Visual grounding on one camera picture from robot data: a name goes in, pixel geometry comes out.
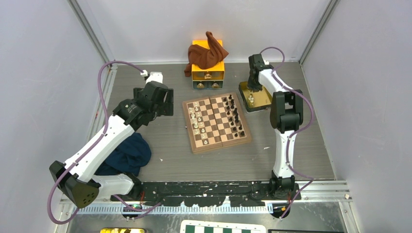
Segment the yellow metal tray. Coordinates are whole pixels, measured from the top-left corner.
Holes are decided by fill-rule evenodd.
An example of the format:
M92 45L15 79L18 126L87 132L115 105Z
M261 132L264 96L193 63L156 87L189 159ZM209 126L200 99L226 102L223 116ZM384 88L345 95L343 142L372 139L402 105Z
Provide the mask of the yellow metal tray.
M239 84L239 93L245 105L246 112L253 113L268 110L272 104L272 96L265 87L262 90L253 92L247 88L247 81Z

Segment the wooden chess board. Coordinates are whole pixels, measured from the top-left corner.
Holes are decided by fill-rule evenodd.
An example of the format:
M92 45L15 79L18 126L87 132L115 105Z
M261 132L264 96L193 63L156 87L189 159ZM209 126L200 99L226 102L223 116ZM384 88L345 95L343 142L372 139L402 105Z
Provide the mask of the wooden chess board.
M199 104L199 112L195 112L195 102ZM195 118L197 120L201 117L201 122L197 120L196 124L192 124L188 103L193 103ZM182 107L193 153L241 145L252 141L241 102L234 92L186 100L182 102ZM205 129L204 133L207 135L204 139L201 138L202 128ZM194 133L195 129L199 130L199 134ZM242 131L245 133L244 137L240 137Z

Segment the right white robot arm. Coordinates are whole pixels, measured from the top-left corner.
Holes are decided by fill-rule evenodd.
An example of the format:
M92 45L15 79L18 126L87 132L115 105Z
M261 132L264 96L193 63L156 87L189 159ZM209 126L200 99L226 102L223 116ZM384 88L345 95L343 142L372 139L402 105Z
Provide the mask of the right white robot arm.
M280 200L295 187L293 153L296 132L303 123L303 99L292 92L261 54L249 56L248 61L248 89L260 91L265 88L272 95L270 124L275 130L276 152L269 188L271 196Z

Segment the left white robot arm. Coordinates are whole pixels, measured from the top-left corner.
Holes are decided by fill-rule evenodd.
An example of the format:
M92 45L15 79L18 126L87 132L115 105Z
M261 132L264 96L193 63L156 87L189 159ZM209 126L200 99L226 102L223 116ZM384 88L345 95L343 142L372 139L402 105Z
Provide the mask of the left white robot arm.
M95 199L122 195L137 200L141 181L130 172L100 176L95 172L115 148L141 126L160 116L173 115L173 89L163 84L161 72L151 72L144 88L121 101L104 126L80 151L65 162L54 161L49 170L58 188L79 209Z

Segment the green white chess mat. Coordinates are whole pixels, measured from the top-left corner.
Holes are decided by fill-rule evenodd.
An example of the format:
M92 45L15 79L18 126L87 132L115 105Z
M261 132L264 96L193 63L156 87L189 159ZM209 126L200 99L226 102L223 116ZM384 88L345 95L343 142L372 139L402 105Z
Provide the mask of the green white chess mat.
M267 233L263 225L183 220L180 233Z

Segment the yellow drawer box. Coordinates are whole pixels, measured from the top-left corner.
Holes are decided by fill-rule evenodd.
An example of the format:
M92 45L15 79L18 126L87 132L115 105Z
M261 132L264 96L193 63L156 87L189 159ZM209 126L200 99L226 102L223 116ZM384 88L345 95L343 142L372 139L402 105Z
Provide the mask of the yellow drawer box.
M193 89L222 89L225 73L223 60L208 69L201 69L195 63L190 63L190 67Z

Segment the brown cloth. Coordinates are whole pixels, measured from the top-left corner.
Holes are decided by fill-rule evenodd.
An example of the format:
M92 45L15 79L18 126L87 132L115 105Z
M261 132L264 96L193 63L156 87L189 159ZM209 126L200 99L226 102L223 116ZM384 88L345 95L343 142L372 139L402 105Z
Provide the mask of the brown cloth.
M212 32L206 32L207 44L209 48L204 48L198 44L192 44L188 48L188 61L184 70L186 77L191 76L192 65L197 65L200 69L209 69L221 62L229 54L227 50L213 36Z

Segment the dark blue cloth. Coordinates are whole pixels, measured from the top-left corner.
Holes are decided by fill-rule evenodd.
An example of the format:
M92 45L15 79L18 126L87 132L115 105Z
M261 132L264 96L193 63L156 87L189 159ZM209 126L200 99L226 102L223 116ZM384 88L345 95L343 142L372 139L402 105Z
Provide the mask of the dark blue cloth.
M152 156L149 144L140 133L133 133L122 141L98 167L95 175L110 176L132 173L138 176Z

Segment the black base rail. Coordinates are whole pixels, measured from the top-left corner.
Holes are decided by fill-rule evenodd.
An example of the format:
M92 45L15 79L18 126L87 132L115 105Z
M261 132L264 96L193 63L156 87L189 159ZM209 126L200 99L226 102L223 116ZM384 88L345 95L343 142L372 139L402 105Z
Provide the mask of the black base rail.
M277 190L268 181L213 181L213 182L145 182L130 194L119 195L124 201L161 203L167 207L222 206L228 199L231 207L264 206L265 201L290 201L299 189Z

